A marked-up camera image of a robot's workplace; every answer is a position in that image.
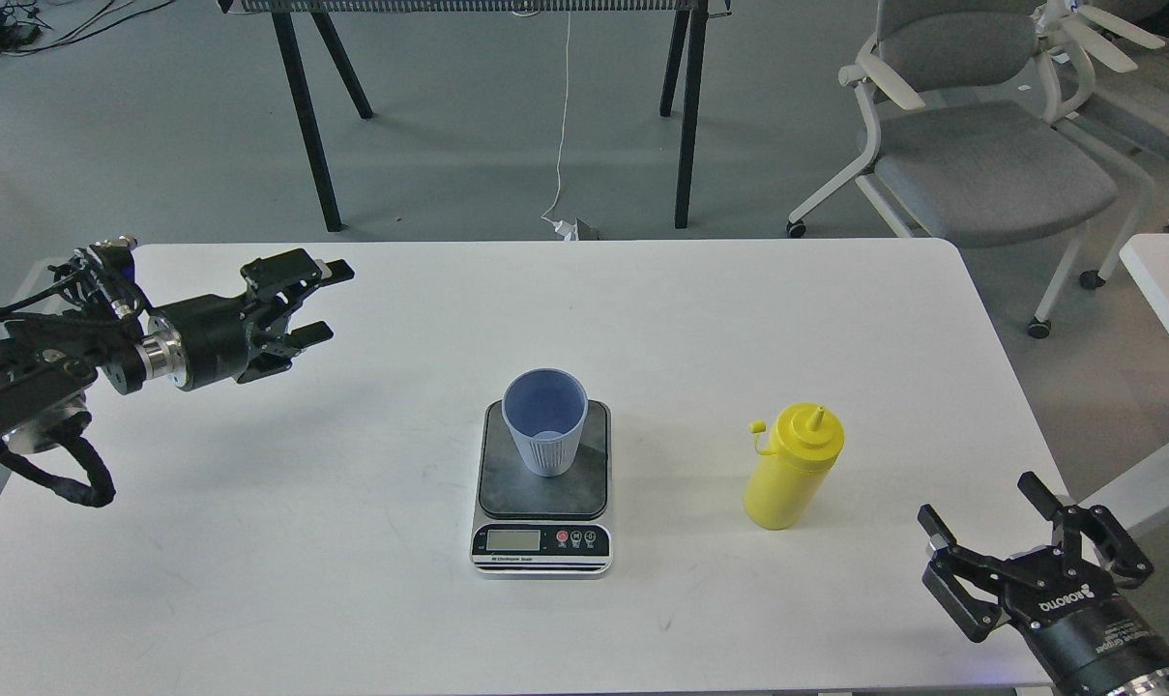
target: bottle cap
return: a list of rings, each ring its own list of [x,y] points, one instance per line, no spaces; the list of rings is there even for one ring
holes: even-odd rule
[[[842,452],[845,432],[832,411],[818,404],[796,404],[777,415],[769,445],[779,457],[802,470],[828,470]]]

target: scale display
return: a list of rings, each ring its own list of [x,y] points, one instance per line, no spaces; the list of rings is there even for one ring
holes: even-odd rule
[[[596,577],[610,567],[610,413],[589,401],[572,468],[537,476],[519,459],[500,402],[485,413],[472,564],[497,577]]]

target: ribbed cup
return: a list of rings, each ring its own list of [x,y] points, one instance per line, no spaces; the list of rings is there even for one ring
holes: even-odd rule
[[[558,476],[572,468],[587,414],[588,393],[565,371],[527,371],[503,395],[503,420],[523,466],[537,476]]]

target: bottle nozzle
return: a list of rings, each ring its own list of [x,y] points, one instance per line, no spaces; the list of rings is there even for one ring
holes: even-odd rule
[[[808,429],[811,432],[819,430],[819,423],[824,422],[824,406],[817,406],[812,415],[808,419]]]

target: chair backrest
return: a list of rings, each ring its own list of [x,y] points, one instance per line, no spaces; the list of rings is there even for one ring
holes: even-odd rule
[[[1167,8],[1169,0],[1087,0],[1087,5],[1113,13],[1127,22],[1137,22]]]
[[[999,84],[1035,54],[1025,9],[1011,0],[880,0],[877,56],[916,92]]]

